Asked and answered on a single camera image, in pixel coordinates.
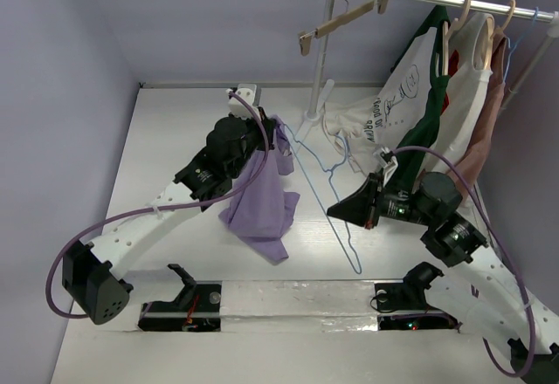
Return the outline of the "purple t shirt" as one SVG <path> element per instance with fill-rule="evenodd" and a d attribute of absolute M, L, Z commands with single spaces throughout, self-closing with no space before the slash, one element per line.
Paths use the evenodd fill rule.
<path fill-rule="evenodd" d="M 286 137 L 285 125 L 276 115 L 273 149 L 264 156 L 256 151 L 234 188 L 255 177 L 253 183 L 230 200 L 219 215 L 220 221 L 238 239 L 271 264 L 288 259 L 282 237 L 293 225 L 300 195 L 284 190 L 282 178 L 294 171 L 293 152 Z"/>

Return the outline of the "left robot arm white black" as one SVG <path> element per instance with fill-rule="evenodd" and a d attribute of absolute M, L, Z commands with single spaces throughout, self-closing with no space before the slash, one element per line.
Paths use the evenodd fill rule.
<path fill-rule="evenodd" d="M 62 285 L 84 317 L 103 325 L 128 304 L 134 287 L 124 277 L 135 262 L 173 229 L 255 181 L 236 184 L 249 162 L 274 148 L 279 122 L 262 107 L 241 118 L 220 119 L 205 146 L 146 207 L 113 220 L 114 227 L 87 243 L 76 238 L 62 256 Z"/>

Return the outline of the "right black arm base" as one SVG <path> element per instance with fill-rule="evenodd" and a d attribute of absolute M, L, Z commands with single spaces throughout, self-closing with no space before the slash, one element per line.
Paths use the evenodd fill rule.
<path fill-rule="evenodd" d="M 381 331 L 455 330 L 460 323 L 451 315 L 429 305 L 425 292 L 431 289 L 443 272 L 432 264 L 422 262 L 412 268 L 400 282 L 375 285 L 375 295 L 369 305 L 377 313 Z"/>

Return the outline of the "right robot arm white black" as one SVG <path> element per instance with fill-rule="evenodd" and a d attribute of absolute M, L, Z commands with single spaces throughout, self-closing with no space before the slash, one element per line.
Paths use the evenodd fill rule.
<path fill-rule="evenodd" d="M 461 194 L 452 179 L 428 173 L 411 195 L 389 189 L 374 173 L 327 214 L 367 230 L 385 217 L 425 226 L 420 240 L 445 268 L 422 262 L 399 282 L 376 287 L 381 312 L 445 312 L 469 325 L 504 356 L 526 383 L 558 381 L 558 316 L 529 292 L 487 239 L 457 208 Z"/>

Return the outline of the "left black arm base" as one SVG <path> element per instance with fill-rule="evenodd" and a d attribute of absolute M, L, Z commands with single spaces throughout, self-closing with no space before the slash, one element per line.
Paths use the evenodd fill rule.
<path fill-rule="evenodd" d="M 197 282 L 180 264 L 168 264 L 183 288 L 170 301 L 141 306 L 138 328 L 144 332 L 213 333 L 221 330 L 222 282 Z"/>

